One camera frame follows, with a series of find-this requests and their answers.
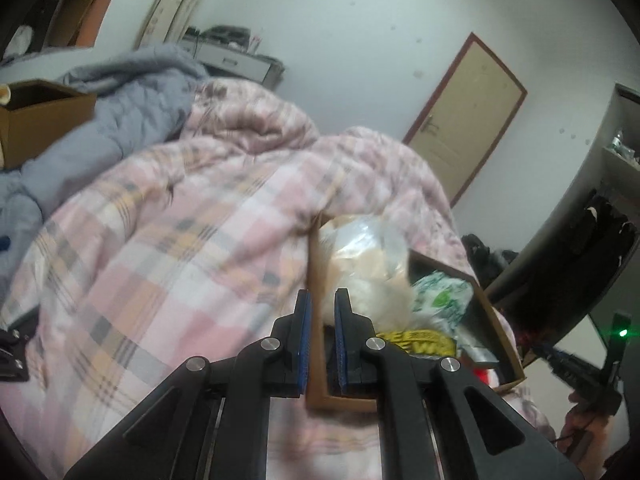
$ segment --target door frame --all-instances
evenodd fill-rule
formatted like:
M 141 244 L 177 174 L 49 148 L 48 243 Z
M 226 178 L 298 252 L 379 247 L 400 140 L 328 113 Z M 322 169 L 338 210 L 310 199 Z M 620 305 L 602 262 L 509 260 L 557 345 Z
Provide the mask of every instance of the door frame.
M 478 46 L 480 46 L 489 56 L 491 56 L 491 58 L 500 66 L 500 68 L 504 70 L 504 72 L 509 76 L 509 78 L 514 82 L 514 84 L 520 89 L 520 91 L 522 92 L 522 95 L 518 99 L 518 102 L 516 102 L 515 106 L 513 107 L 513 110 L 511 110 L 511 113 L 507 117 L 507 120 L 502 125 L 502 128 L 498 132 L 498 135 L 495 137 L 494 142 L 492 142 L 491 146 L 489 147 L 487 152 L 484 154 L 484 157 L 482 158 L 480 163 L 472 171 L 469 178 L 465 181 L 465 183 L 460 188 L 460 191 L 456 193 L 455 197 L 453 197 L 453 199 L 451 200 L 452 207 L 456 205 L 456 202 L 458 202 L 462 194 L 466 191 L 466 188 L 469 187 L 469 184 L 471 184 L 471 181 L 475 179 L 476 175 L 482 169 L 482 167 L 484 166 L 489 156 L 494 152 L 495 147 L 498 145 L 498 142 L 500 142 L 500 140 L 502 139 L 502 136 L 507 131 L 507 128 L 511 124 L 511 121 L 513 121 L 513 118 L 515 117 L 516 113 L 518 113 L 520 106 L 522 106 L 522 102 L 524 101 L 524 98 L 527 96 L 526 88 L 524 88 L 522 83 L 516 78 L 515 75 L 513 75 L 513 72 L 507 68 L 507 66 L 500 60 L 500 58 L 498 58 L 498 56 L 495 55 L 495 52 L 493 50 L 491 50 L 488 46 L 486 46 L 486 44 L 472 32 L 469 35 L 469 37 L 466 38 L 465 44 L 462 46 L 462 49 L 460 49 L 460 52 L 454 58 L 453 62 L 451 63 L 451 66 L 449 67 L 444 77 L 442 78 L 442 80 L 434 90 L 433 94 L 427 101 L 427 104 L 424 105 L 424 108 L 418 115 L 418 118 L 414 121 L 414 124 L 412 124 L 411 128 L 409 129 L 409 132 L 406 134 L 402 142 L 404 144 L 409 144 L 409 142 L 411 142 L 411 140 L 414 138 L 415 134 L 418 132 L 418 130 L 420 129 L 420 127 L 428 117 L 429 112 L 433 108 L 433 105 L 436 104 L 436 101 L 440 98 L 440 95 L 442 94 L 442 92 L 444 92 L 444 89 L 447 87 L 447 84 L 449 84 L 449 80 L 451 79 L 455 71 L 458 69 L 458 66 L 462 62 L 462 59 L 465 57 L 466 53 L 469 51 L 469 49 L 474 43 L 478 44 Z

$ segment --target metal screw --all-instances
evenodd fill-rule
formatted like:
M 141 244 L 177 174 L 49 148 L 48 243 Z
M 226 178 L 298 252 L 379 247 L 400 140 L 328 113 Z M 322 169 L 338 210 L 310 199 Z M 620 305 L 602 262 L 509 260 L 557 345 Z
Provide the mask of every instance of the metal screw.
M 202 357 L 192 357 L 187 361 L 187 370 L 190 372 L 199 372 L 204 368 L 205 364 Z
M 265 337 L 260 341 L 260 346 L 265 350 L 277 350 L 280 348 L 280 340 L 275 337 Z
M 372 350 L 382 350 L 385 347 L 386 343 L 384 339 L 380 339 L 379 337 L 370 337 L 369 339 L 367 339 L 367 342 L 365 344 Z
M 460 370 L 460 361 L 453 357 L 445 357 L 440 361 L 440 366 L 447 372 L 457 372 Z

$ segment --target shelf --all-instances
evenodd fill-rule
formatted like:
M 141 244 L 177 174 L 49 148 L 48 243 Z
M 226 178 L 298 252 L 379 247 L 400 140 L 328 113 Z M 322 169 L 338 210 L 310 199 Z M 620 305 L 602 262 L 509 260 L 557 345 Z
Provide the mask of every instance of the shelf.
M 603 148 L 605 173 L 621 195 L 640 205 L 640 166 L 610 148 Z

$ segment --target plastic bag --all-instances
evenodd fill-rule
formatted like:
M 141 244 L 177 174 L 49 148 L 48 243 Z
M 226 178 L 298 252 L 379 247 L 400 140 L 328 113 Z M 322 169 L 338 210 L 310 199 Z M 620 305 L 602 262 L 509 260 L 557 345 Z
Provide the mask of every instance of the plastic bag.
M 346 288 L 353 311 L 369 317 L 377 332 L 405 329 L 414 293 L 402 233 L 378 216 L 339 216 L 322 226 L 319 240 L 326 268 L 322 321 L 334 324 L 335 291 Z
M 414 283 L 411 328 L 429 328 L 455 338 L 474 295 L 471 284 L 439 270 Z

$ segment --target yellow label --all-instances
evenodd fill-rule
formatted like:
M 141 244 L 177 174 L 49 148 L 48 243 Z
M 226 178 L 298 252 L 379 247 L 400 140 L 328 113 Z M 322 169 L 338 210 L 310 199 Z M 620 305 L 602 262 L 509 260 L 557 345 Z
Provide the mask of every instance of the yellow label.
M 409 354 L 456 355 L 456 342 L 437 330 L 406 330 L 405 332 L 384 332 L 376 335 L 390 343 L 397 344 Z

